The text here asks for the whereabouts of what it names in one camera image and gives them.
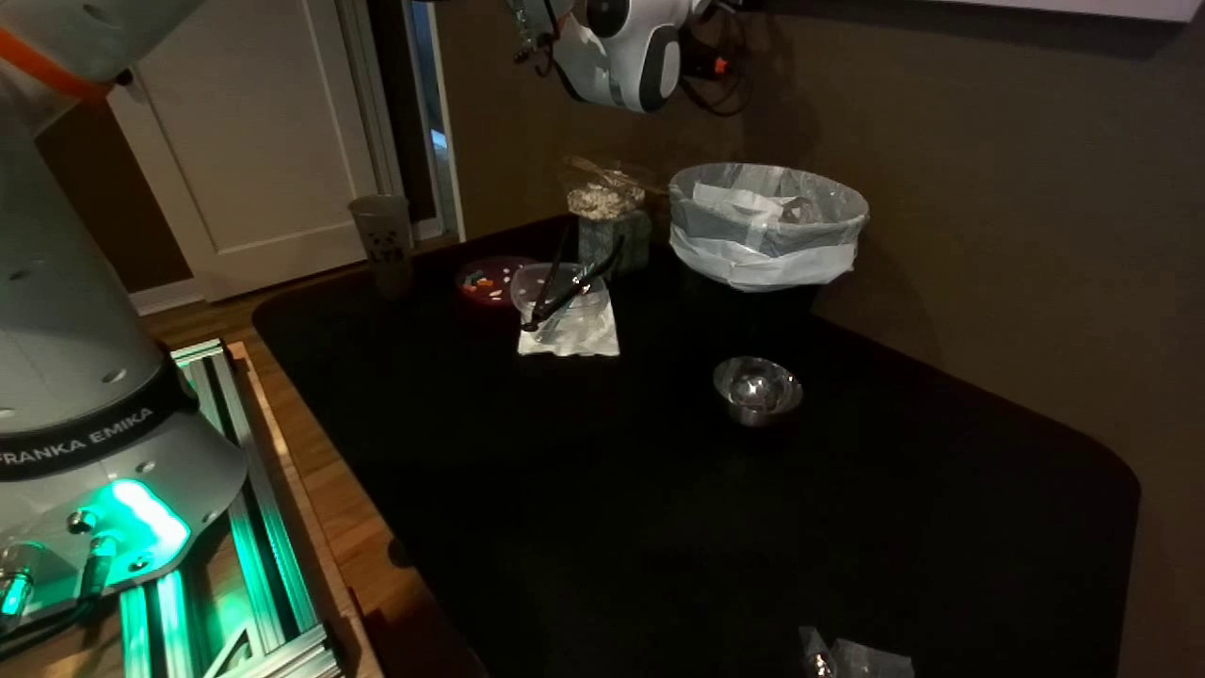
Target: cable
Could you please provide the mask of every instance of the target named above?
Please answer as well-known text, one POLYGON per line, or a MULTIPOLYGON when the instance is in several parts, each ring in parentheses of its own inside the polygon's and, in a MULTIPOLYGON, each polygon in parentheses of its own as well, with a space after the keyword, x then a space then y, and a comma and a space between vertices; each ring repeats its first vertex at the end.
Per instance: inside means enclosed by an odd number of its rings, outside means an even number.
POLYGON ((681 91, 695 104, 701 104, 713 115, 740 115, 745 109, 745 55, 750 55, 750 32, 745 18, 740 15, 740 2, 713 2, 707 15, 696 23, 725 18, 725 37, 716 46, 701 40, 695 27, 681 31, 681 52, 695 52, 696 61, 707 61, 706 72, 681 72, 681 91))

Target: wall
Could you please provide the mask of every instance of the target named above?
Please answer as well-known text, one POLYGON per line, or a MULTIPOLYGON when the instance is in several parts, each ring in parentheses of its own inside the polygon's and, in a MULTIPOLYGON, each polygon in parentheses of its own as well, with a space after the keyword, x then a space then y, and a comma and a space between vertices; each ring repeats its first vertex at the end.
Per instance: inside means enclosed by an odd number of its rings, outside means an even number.
POLYGON ((560 209, 575 149, 864 189, 820 313, 1111 443, 1144 487, 1121 674, 1205 674, 1205 23, 813 0, 750 32, 750 111, 624 115, 508 62, 504 2, 442 2, 466 231, 560 209))
POLYGON ((71 109, 38 145, 125 291, 191 278, 111 104, 71 109))

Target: clear plastic container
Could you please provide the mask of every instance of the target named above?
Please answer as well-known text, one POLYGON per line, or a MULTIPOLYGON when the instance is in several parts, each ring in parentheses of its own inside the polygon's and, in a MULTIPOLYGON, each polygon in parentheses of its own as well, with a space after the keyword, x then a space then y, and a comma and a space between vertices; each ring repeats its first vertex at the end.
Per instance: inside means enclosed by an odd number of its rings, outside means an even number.
POLYGON ((854 266, 864 192, 805 169, 707 163, 672 179, 672 248, 735 291, 820 286, 854 266))
POLYGON ((415 226, 403 194, 358 194, 346 202, 371 266, 376 292, 383 300, 406 297, 415 286, 415 226))

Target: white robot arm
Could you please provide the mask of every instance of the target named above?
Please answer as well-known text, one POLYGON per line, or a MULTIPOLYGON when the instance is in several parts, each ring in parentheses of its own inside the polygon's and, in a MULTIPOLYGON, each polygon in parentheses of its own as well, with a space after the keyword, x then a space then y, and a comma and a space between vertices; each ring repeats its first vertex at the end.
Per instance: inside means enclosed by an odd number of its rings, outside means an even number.
POLYGON ((0 0, 0 649, 171 571, 246 482, 33 135, 198 0, 0 0))
POLYGON ((595 104, 652 111, 681 75, 678 31, 707 0, 511 0, 519 31, 553 50, 565 86, 595 104))

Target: black table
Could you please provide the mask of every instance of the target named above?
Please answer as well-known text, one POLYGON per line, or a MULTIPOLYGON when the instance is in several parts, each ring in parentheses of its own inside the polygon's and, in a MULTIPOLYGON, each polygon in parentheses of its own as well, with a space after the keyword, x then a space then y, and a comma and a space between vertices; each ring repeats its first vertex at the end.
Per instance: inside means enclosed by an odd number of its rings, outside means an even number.
POLYGON ((257 317, 490 674, 786 678, 799 625, 932 678, 1114 674, 1138 482, 1108 447, 799 303, 731 330, 675 259, 619 282, 619 362, 516 357, 451 291, 516 248, 257 317), (805 384, 770 434, 707 391, 745 339, 805 384))

